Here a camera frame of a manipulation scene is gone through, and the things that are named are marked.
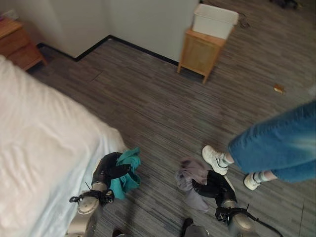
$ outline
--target bed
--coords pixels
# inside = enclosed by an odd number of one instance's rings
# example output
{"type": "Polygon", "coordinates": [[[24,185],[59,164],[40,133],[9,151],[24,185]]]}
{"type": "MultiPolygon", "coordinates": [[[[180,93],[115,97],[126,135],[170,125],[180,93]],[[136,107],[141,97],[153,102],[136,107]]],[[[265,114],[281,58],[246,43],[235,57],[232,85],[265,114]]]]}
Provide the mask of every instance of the bed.
{"type": "Polygon", "coordinates": [[[98,161],[126,149],[85,107],[0,56],[0,236],[63,237],[98,161]]]}

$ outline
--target green towel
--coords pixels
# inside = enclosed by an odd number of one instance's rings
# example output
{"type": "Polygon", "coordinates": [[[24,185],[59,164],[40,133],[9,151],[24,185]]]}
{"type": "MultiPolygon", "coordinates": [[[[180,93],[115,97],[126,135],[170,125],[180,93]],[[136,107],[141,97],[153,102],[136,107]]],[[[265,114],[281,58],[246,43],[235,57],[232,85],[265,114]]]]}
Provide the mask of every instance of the green towel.
{"type": "Polygon", "coordinates": [[[127,174],[111,181],[110,189],[113,190],[115,198],[124,199],[128,191],[139,187],[140,177],[134,173],[140,165],[139,153],[140,149],[136,147],[134,150],[124,152],[118,158],[117,165],[130,164],[132,167],[127,174]]]}

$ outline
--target gray carpet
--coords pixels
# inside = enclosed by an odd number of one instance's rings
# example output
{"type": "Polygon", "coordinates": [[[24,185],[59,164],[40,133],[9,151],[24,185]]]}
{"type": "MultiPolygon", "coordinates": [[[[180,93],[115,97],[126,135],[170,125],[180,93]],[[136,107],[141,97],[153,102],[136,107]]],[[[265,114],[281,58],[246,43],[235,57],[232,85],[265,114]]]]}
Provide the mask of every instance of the gray carpet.
{"type": "MultiPolygon", "coordinates": [[[[250,28],[239,26],[229,38],[206,85],[202,76],[110,40],[79,62],[49,49],[42,52],[47,67],[30,73],[85,105],[117,128],[129,147],[141,148],[138,174],[141,187],[125,200],[107,205],[97,237],[110,237],[120,228],[134,237],[177,237],[186,217],[228,237],[214,218],[183,203],[174,172],[179,160],[201,158],[205,144],[225,151],[228,142],[253,123],[312,99],[315,83],[315,1],[303,1],[298,11],[283,10],[257,0],[211,1],[243,12],[250,28]],[[273,90],[285,86],[286,94],[273,90]]],[[[236,167],[228,172],[241,206],[279,229],[285,237],[316,236],[315,180],[289,184],[267,182],[256,191],[242,183],[236,167]]],[[[262,237],[276,236],[256,225],[262,237]]]]}

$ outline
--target storage box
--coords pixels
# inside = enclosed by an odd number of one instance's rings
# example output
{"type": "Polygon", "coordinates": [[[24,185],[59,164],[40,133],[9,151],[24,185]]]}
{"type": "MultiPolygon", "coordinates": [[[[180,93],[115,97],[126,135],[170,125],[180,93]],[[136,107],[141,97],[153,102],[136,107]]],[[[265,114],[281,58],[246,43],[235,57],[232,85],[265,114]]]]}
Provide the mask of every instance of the storage box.
{"type": "Polygon", "coordinates": [[[194,11],[192,29],[203,34],[227,39],[237,22],[237,12],[199,4],[194,11]]]}

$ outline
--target wooden nightstand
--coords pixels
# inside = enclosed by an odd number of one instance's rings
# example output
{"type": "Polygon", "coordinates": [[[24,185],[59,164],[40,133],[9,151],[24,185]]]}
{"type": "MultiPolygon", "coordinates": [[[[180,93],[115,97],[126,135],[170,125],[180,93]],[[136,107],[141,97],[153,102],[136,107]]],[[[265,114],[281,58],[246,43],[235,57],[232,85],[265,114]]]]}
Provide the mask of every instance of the wooden nightstand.
{"type": "Polygon", "coordinates": [[[188,29],[177,72],[179,73],[181,67],[184,67],[199,73],[204,76],[203,84],[205,84],[226,41],[188,29]]]}
{"type": "Polygon", "coordinates": [[[0,21],[0,54],[23,70],[40,61],[47,65],[46,60],[23,29],[23,25],[8,18],[0,21]]]}

